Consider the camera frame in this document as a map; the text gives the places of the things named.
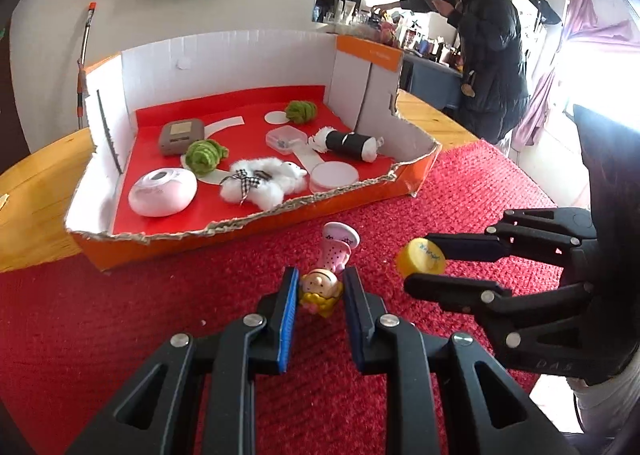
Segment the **cardboard box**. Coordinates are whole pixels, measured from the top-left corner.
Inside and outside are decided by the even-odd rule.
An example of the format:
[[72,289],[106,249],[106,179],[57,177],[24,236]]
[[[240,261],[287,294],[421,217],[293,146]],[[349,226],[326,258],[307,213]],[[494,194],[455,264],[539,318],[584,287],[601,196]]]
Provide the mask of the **cardboard box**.
[[[108,269],[376,200],[415,195],[441,146],[396,115],[401,66],[401,51],[349,36],[255,30],[174,38],[88,67],[86,113],[96,150],[76,188],[65,227],[99,269]],[[156,118],[166,114],[165,123],[192,117],[175,115],[201,98],[237,92],[230,97],[240,99],[249,90],[281,92],[286,87],[319,92],[319,101],[345,127],[383,137],[380,153],[393,159],[388,171],[330,192],[289,197],[269,212],[255,208],[239,218],[214,218],[201,229],[148,234],[139,229],[123,232],[118,226],[119,232],[113,233],[118,205],[128,203],[123,186],[139,130],[142,134],[140,125],[148,124],[143,114],[149,107]]]

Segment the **white lid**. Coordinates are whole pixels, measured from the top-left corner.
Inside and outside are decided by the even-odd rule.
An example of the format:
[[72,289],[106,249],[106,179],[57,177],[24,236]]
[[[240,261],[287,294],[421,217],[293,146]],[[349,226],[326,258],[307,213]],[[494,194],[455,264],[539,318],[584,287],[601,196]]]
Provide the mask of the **white lid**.
[[269,124],[285,124],[289,122],[286,112],[281,112],[279,110],[275,112],[269,112],[264,116],[264,120]]
[[350,186],[359,179],[358,170],[346,162],[324,162],[311,172],[311,182],[319,188],[319,191]]

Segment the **green yarn ball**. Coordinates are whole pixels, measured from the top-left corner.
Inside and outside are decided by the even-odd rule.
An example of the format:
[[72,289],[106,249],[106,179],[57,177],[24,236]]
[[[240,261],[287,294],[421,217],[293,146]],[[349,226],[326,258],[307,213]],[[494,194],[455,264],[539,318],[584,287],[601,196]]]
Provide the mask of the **green yarn ball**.
[[291,122],[304,124],[316,118],[318,107],[311,101],[291,101],[285,112]]
[[206,175],[218,167],[220,161],[229,156],[228,148],[212,139],[191,143],[184,158],[187,166],[196,175]]

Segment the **plaid ribbon bow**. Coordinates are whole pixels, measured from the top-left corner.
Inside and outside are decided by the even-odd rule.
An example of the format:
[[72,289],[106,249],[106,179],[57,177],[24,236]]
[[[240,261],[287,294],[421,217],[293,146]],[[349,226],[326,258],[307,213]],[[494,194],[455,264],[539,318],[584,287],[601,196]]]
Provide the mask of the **plaid ribbon bow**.
[[254,175],[255,177],[249,177],[246,170],[239,169],[236,170],[233,175],[223,178],[222,182],[228,179],[237,179],[240,181],[240,190],[242,192],[242,200],[240,200],[240,203],[242,204],[249,196],[249,190],[251,188],[257,188],[260,185],[260,182],[270,181],[272,178],[271,175],[262,170],[256,170]]

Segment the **red paper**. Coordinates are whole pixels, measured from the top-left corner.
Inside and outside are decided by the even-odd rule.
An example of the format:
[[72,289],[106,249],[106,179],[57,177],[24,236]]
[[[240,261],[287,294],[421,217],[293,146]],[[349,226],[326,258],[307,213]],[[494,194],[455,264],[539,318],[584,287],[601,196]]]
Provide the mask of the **red paper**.
[[[211,136],[229,149],[229,158],[222,161],[218,168],[230,170],[231,165],[238,160],[260,157],[278,157],[302,167],[295,155],[281,155],[267,146],[265,135],[278,126],[266,122],[264,116],[274,110],[285,110],[292,100],[313,101],[318,106],[318,117],[309,123],[296,125],[296,128],[304,131],[308,136],[314,135],[324,126],[332,126],[340,131],[350,131],[337,115],[322,104],[323,97],[323,86],[286,86],[243,90],[138,110],[136,112],[138,135],[125,172],[122,194],[114,218],[113,234],[156,235],[200,231],[212,222],[243,218],[260,212],[259,208],[250,202],[245,202],[243,205],[225,202],[220,198],[220,186],[198,181],[198,192],[193,202],[184,211],[163,218],[149,218],[134,213],[129,206],[127,196],[139,178],[158,168],[181,167],[180,156],[164,157],[158,149],[160,132],[168,122],[197,117],[207,126],[217,120],[241,115],[244,118],[244,125],[226,128]],[[367,163],[338,156],[331,151],[322,154],[322,159],[326,162],[339,160],[353,165],[358,170],[361,181],[386,175],[394,163],[393,159],[384,156],[379,156],[373,163]],[[306,190],[287,198],[310,194],[311,191]]]

